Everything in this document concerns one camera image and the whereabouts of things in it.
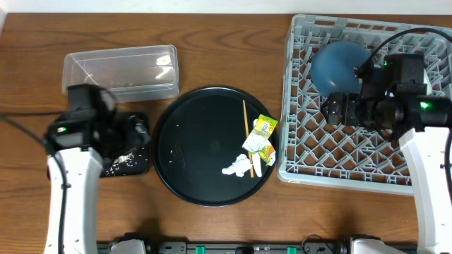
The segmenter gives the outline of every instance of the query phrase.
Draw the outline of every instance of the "green tape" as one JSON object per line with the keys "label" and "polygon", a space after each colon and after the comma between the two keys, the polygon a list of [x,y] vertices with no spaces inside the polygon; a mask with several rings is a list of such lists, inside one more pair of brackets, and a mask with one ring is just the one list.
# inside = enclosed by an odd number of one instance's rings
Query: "green tape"
{"label": "green tape", "polygon": [[206,247],[196,246],[196,254],[205,254],[205,253],[206,253]]}
{"label": "green tape", "polygon": [[297,248],[294,247],[287,248],[287,254],[297,254]]}

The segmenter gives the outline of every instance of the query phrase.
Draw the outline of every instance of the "wooden table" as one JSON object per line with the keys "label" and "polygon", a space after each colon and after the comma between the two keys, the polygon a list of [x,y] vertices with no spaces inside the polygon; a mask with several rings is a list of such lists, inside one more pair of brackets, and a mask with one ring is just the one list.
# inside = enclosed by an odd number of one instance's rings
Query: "wooden table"
{"label": "wooden table", "polygon": [[[199,87],[239,87],[280,117],[284,41],[291,15],[8,14],[0,38],[0,111],[65,110],[64,57],[71,52],[173,44],[181,95]],[[351,16],[452,27],[448,16]],[[173,99],[137,102],[150,125]],[[17,119],[44,133],[52,117]],[[42,253],[50,183],[43,149],[0,123],[0,253]],[[319,188],[279,181],[276,171],[248,200],[222,208],[189,204],[157,174],[100,181],[97,238],[141,231],[156,241],[301,242],[308,234],[372,234],[415,242],[412,197]]]}

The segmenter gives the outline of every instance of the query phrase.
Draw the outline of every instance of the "white plastic basket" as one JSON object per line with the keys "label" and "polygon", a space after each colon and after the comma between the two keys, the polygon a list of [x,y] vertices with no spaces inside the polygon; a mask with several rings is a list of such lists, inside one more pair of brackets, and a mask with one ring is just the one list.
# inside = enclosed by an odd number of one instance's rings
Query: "white plastic basket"
{"label": "white plastic basket", "polygon": [[[328,43],[347,40],[371,51],[390,36],[426,27],[370,20],[296,15],[286,37],[280,120],[278,177],[281,181],[412,195],[408,168],[398,144],[378,133],[326,124],[319,111],[325,100],[312,83],[310,59]],[[436,28],[452,33],[448,28]],[[451,84],[451,43],[432,33],[407,34],[376,55],[424,54],[434,95]]]}

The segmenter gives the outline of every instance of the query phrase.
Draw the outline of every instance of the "clear plastic container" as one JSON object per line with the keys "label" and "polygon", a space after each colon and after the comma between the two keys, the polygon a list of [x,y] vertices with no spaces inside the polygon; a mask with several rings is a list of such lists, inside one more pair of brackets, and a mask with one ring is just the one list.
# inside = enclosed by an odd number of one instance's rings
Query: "clear plastic container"
{"label": "clear plastic container", "polygon": [[164,45],[68,54],[64,59],[63,91],[83,83],[109,89],[119,102],[176,97],[176,48]]}

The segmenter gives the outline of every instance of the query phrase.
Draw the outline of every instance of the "white background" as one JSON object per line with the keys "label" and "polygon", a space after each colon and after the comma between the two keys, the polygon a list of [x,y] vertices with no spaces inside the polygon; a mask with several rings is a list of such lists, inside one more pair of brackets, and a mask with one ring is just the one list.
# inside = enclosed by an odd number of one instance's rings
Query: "white background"
{"label": "white background", "polygon": [[0,0],[6,12],[452,14],[452,0]]}

